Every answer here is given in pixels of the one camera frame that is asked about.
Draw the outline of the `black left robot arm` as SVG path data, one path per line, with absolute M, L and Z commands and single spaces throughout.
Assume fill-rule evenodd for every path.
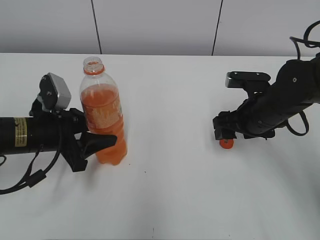
M 59 151 L 73 172 L 84 171 L 88 157 L 116 142 L 115 135 L 90 133 L 82 111 L 45 109 L 37 99 L 28 117 L 0 119 L 1 154 Z

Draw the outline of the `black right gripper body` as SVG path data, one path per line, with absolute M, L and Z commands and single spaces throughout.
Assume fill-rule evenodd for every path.
M 277 96 L 252 96 L 232 112 L 232 127 L 245 138 L 274 138 L 278 125 L 277 107 Z

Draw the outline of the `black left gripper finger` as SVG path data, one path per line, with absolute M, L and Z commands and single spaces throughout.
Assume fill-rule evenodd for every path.
M 114 146 L 117 139 L 115 135 L 82 132 L 79 139 L 81 155 L 86 159 L 101 150 Z
M 76 109 L 70 108 L 69 112 L 71 113 L 71 126 L 74 134 L 87 132 L 89 129 L 87 127 L 85 114 Z

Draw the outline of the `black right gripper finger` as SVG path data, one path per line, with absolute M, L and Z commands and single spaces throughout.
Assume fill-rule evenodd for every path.
M 216 140 L 233 140 L 236 139 L 237 129 L 234 127 L 214 127 L 214 137 Z
M 234 127 L 237 125 L 237 111 L 221 111 L 213 118 L 214 127 Z

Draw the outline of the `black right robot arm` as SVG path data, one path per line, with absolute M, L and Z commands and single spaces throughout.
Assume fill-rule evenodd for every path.
M 243 89 L 248 98 L 234 111 L 221 111 L 213 120 L 215 139 L 233 140 L 236 133 L 245 139 L 275 136 L 275 130 L 286 127 L 296 136 L 289 118 L 299 114 L 306 132 L 309 123 L 304 110 L 320 102 L 320 56 L 311 60 L 288 60 L 278 71 L 276 80 L 264 72 L 230 71 L 227 88 Z

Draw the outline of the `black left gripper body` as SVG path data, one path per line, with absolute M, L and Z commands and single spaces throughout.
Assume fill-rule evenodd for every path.
M 75 135 L 70 110 L 47 112 L 42 109 L 37 98 L 34 100 L 27 118 L 27 148 L 30 151 L 56 151 L 63 156 L 73 172 L 82 172 L 88 161 L 82 156 Z

